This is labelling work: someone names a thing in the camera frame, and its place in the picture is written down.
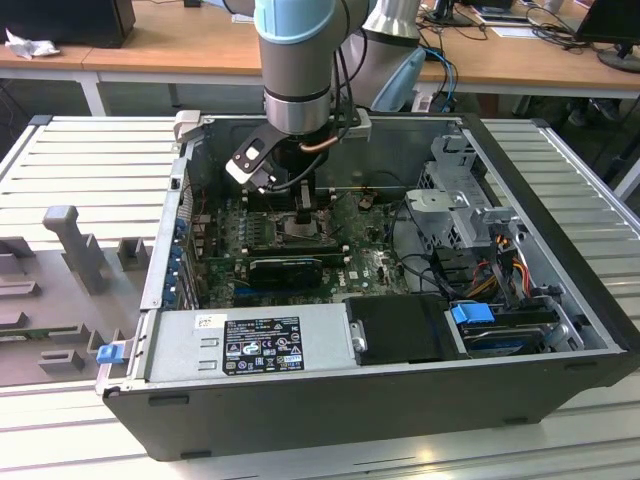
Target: white paper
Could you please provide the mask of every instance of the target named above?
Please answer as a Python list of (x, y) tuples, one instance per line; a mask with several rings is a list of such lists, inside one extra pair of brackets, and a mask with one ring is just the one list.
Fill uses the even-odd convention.
[(253, 23), (253, 17), (247, 17), (246, 15), (236, 13), (231, 16), (231, 21), (233, 23)]
[(538, 38), (530, 28), (522, 27), (491, 27), (498, 36), (503, 38)]
[(224, 322), (226, 321), (227, 315), (224, 313), (196, 315), (196, 324), (194, 328), (223, 328)]
[(7, 41), (4, 42), (4, 46), (19, 57), (31, 60), (33, 57), (45, 57), (60, 53), (53, 42), (27, 40), (12, 34), (9, 30), (5, 31), (7, 32)]

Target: motherboard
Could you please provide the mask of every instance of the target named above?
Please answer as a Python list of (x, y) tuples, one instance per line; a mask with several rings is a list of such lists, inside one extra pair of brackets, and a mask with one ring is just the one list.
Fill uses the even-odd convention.
[(286, 197), (224, 201), (195, 225), (201, 303), (279, 306), (408, 293), (390, 251), (396, 204), (366, 189), (327, 192), (304, 216)]

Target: computer monitor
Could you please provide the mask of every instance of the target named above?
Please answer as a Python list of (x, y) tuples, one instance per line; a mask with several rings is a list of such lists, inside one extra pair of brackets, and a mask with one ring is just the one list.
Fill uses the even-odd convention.
[(640, 44), (640, 0), (595, 0), (576, 32), (576, 40), (613, 43), (616, 50), (598, 53), (609, 67), (640, 73), (640, 58), (633, 46)]

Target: psu label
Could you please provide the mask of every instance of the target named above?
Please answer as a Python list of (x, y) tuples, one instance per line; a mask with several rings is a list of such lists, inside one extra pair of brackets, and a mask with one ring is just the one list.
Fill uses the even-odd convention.
[(224, 324), (227, 375), (304, 370), (299, 317), (228, 320)]

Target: blue tab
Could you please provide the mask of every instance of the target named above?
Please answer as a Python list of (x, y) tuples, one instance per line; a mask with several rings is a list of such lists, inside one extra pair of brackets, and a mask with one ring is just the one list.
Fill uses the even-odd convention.
[(457, 325), (461, 323), (493, 323), (496, 321), (486, 303), (460, 303), (451, 309)]
[(124, 345), (102, 345), (96, 355), (98, 365), (124, 363)]

